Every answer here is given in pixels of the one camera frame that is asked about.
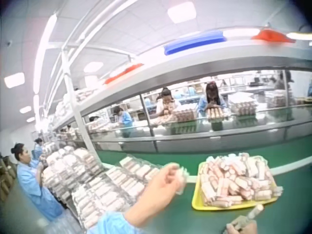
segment white wall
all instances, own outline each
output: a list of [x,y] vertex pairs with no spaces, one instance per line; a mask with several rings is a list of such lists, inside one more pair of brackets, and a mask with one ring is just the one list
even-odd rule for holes
[[34,139],[32,132],[36,131],[35,124],[29,123],[16,130],[5,129],[0,132],[0,152],[2,156],[10,156],[13,163],[17,163],[14,155],[11,154],[11,148],[15,143],[23,143],[31,151],[34,148]]
[[292,94],[294,97],[306,97],[312,72],[291,71],[294,83],[290,83]]

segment white shelf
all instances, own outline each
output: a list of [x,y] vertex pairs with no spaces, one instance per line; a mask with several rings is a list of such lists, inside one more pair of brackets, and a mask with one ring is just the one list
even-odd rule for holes
[[[200,46],[166,56],[153,64],[145,64],[102,87],[78,107],[81,115],[85,116],[118,101],[187,79],[268,67],[311,69],[311,49],[292,43],[272,46],[258,40],[232,40]],[[54,128],[69,121],[74,121],[72,113]]]

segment metal pole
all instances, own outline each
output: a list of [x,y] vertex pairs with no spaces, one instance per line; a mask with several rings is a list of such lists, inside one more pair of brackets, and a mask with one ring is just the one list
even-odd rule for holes
[[283,80],[284,80],[284,85],[285,85],[285,90],[286,90],[286,107],[289,107],[289,89],[288,89],[288,83],[286,79],[286,72],[283,70]]
[[74,87],[73,87],[73,81],[72,81],[71,75],[70,75],[70,68],[69,68],[69,62],[68,62],[68,52],[64,51],[64,50],[62,51],[62,68],[63,68],[63,73],[64,73],[64,81],[65,81],[65,85],[66,85],[66,90],[67,90],[67,93],[69,94],[70,104],[71,104],[71,107],[73,109],[74,117],[75,117],[77,126],[80,130],[82,139],[83,139],[87,149],[90,151],[90,153],[95,156],[95,158],[97,159],[97,161],[99,163],[101,163],[101,160],[98,157],[98,154],[97,154],[97,152],[93,146],[93,143],[89,137],[89,134],[88,134],[88,132],[85,128],[85,125],[83,123],[83,120],[82,120],[80,109],[79,109],[79,106],[78,106],[77,100],[76,100],[76,95],[75,95],[75,91],[74,91]]
[[[150,134],[151,134],[152,137],[155,137],[154,131],[153,131],[152,127],[151,127],[150,115],[148,114],[148,110],[146,108],[145,101],[144,101],[144,99],[142,97],[142,94],[140,94],[139,96],[140,96],[141,104],[142,104],[142,107],[143,107],[143,111],[144,111],[145,116],[146,116],[147,125],[148,125],[148,128],[150,129]],[[154,148],[155,148],[156,152],[158,152],[158,147],[157,147],[156,141],[153,140],[153,144],[154,144]]]

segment yellow tray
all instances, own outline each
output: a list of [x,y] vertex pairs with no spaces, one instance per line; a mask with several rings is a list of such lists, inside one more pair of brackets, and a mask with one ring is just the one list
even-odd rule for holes
[[199,178],[199,175],[197,175],[197,182],[195,185],[195,190],[194,190],[194,195],[193,195],[193,200],[192,200],[192,207],[195,210],[199,210],[199,211],[236,210],[236,209],[244,209],[244,208],[248,208],[248,207],[253,207],[257,204],[267,204],[267,203],[274,202],[276,200],[277,200],[277,197],[274,197],[274,198],[272,198],[270,200],[266,200],[266,201],[243,201],[239,205],[233,205],[233,206],[230,206],[228,208],[220,208],[220,207],[215,207],[215,206],[204,206],[203,201],[201,199],[201,195],[200,195],[200,178]]

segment white ceiling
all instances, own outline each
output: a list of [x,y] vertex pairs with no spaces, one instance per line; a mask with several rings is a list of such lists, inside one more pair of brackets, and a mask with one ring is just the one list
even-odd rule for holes
[[[71,41],[113,0],[102,0],[85,19]],[[305,23],[300,13],[288,4],[272,19],[271,16],[285,0],[192,0],[197,11],[196,19],[174,24],[167,15],[171,6],[186,0],[138,0],[110,20],[91,40],[91,44],[110,46],[140,54],[154,46],[194,31],[232,26],[261,26],[268,19],[272,27],[282,31],[296,31]],[[50,41],[65,41],[79,20],[97,0],[14,0],[1,17],[1,129],[18,128],[34,115],[19,113],[27,105],[33,106],[33,70],[38,44],[48,18],[58,10],[58,21]],[[52,67],[58,49],[46,52],[40,83],[40,103],[49,94],[53,80]],[[79,86],[83,68],[91,61],[102,61],[97,72],[103,75],[124,63],[126,56],[84,49],[71,67],[74,84]],[[7,89],[3,78],[17,72],[25,73],[25,84]],[[61,84],[55,99],[65,94]]]

